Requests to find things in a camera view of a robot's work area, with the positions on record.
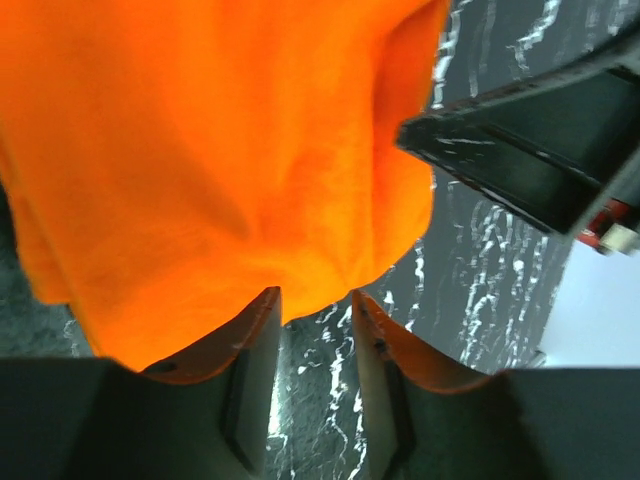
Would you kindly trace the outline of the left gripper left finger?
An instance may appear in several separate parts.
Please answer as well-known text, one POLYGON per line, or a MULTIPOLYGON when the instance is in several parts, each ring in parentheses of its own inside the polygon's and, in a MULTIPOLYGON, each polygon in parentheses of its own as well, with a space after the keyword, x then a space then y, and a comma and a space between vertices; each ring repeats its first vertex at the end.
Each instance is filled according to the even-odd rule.
POLYGON ((134 372, 106 358, 1 363, 5 479, 258 479, 281 292, 134 372))

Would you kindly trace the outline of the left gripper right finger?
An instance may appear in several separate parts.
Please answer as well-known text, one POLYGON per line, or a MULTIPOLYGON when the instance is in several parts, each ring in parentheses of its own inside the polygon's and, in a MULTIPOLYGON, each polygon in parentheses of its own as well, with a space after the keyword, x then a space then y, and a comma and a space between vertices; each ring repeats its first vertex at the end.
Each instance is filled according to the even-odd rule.
POLYGON ((352 294, 369 471, 375 479, 635 479, 635 369, 487 375, 352 294))

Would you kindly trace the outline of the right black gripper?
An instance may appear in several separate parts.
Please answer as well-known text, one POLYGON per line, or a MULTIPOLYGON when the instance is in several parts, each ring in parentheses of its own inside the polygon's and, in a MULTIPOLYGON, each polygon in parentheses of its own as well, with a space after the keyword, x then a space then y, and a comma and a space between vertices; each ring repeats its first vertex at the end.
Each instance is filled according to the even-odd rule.
POLYGON ((639 32, 598 69, 514 81, 406 121, 397 144, 546 232, 639 249, 639 32))

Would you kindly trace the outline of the orange t shirt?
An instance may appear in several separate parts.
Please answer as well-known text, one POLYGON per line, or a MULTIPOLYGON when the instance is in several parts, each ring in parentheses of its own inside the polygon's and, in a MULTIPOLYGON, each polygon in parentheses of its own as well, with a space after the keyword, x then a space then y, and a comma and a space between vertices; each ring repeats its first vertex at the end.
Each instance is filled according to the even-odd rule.
POLYGON ((1 183, 36 297, 140 371, 264 289, 314 314, 427 230, 395 144, 446 1, 5 1, 1 183))

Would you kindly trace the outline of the black marble pattern mat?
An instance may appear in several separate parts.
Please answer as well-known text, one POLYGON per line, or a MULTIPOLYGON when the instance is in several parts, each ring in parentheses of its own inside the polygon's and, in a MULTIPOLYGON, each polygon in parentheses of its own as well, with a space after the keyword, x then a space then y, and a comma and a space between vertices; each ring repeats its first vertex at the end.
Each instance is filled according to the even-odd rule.
MULTIPOLYGON (((639 20, 635 1, 446 2, 450 11, 431 90, 417 115, 476 98, 509 79, 526 80, 566 65, 639 20)), ((352 331, 354 291, 367 293, 398 325, 468 367, 520 364, 540 340, 566 248, 492 201, 460 202, 463 184, 427 165, 433 187, 429 226, 378 279, 291 321, 282 318, 283 294, 276 287, 281 332, 261 477, 372 477, 352 331)), ((24 313, 23 301, 13 298, 21 288, 34 309, 61 315, 82 333, 78 348, 90 351, 86 358, 110 359, 137 373, 152 365, 136 371, 97 355, 70 306, 36 297, 19 257, 2 183, 1 222, 14 231, 17 251, 15 278, 1 285, 3 313, 24 313)))

